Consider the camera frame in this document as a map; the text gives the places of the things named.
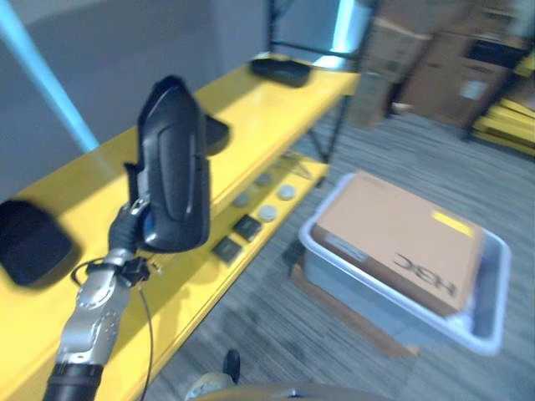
cardboard box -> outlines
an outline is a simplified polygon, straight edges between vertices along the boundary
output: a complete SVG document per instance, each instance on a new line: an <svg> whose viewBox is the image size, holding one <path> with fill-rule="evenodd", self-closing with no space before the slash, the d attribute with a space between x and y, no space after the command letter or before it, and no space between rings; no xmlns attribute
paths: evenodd
<svg viewBox="0 0 535 401"><path fill-rule="evenodd" d="M442 316L465 307L482 248L481 227L363 171L312 236Z"/></svg>
<svg viewBox="0 0 535 401"><path fill-rule="evenodd" d="M386 101L392 84L377 73L360 75L348 112L348 121L360 128L371 128L385 117Z"/></svg>
<svg viewBox="0 0 535 401"><path fill-rule="evenodd" d="M500 40L508 35L515 14L509 2L475 0L457 4L441 30L468 36Z"/></svg>
<svg viewBox="0 0 535 401"><path fill-rule="evenodd" d="M482 112L509 72L508 66L489 62L492 60L485 47L475 45L481 43L454 33L438 35L395 102L409 104L413 113L465 128ZM509 62L511 57L500 60Z"/></svg>
<svg viewBox="0 0 535 401"><path fill-rule="evenodd" d="M433 33L455 18L466 0L382 0L377 12L413 33Z"/></svg>
<svg viewBox="0 0 535 401"><path fill-rule="evenodd" d="M364 46L361 69L379 73L390 82L400 82L431 39L381 18L375 18Z"/></svg>

yellow label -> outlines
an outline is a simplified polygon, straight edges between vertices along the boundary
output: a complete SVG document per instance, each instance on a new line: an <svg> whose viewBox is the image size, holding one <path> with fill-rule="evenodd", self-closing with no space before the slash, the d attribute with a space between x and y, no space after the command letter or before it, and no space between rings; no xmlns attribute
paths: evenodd
<svg viewBox="0 0 535 401"><path fill-rule="evenodd" d="M449 217L439 211L433 211L432 215L433 215L433 218L435 220L438 220L440 223L444 223L447 226L453 228L454 230L457 230L459 232L462 232L463 234L466 234L467 236L474 236L474 231L465 223L462 223L454 219L453 217Z"/></svg>

white label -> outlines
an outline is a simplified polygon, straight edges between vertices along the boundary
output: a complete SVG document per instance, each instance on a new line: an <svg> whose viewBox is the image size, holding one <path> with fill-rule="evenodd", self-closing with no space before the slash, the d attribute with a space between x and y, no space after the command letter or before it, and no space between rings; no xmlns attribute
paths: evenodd
<svg viewBox="0 0 535 401"><path fill-rule="evenodd" d="M459 95L463 98L478 100L482 96L483 92L485 92L487 86L488 84L482 81L470 79L462 85Z"/></svg>
<svg viewBox="0 0 535 401"><path fill-rule="evenodd" d="M331 244L332 246L336 246L343 253L350 255L351 257L355 258L357 261L365 261L366 258L368 257L368 255L366 255L360 249L355 248L348 242L344 241L342 238L335 236L331 233L328 233L325 236L325 241Z"/></svg>

black cushion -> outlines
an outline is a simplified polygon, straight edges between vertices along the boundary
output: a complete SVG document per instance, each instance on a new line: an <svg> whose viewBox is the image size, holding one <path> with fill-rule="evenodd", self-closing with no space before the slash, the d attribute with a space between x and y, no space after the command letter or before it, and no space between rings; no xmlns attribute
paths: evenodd
<svg viewBox="0 0 535 401"><path fill-rule="evenodd" d="M0 263L18 285L56 282L74 266L78 254L46 211L25 200L0 205Z"/></svg>

gray wall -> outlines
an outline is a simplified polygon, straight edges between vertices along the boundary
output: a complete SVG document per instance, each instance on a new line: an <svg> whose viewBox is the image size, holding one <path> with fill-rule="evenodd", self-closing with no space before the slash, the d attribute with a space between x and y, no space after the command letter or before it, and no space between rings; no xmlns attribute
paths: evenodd
<svg viewBox="0 0 535 401"><path fill-rule="evenodd" d="M100 142L135 123L157 79L198 89L266 46L264 0L10 1ZM330 48L337 9L295 0L281 37ZM2 201L81 153L1 41L0 66Z"/></svg>

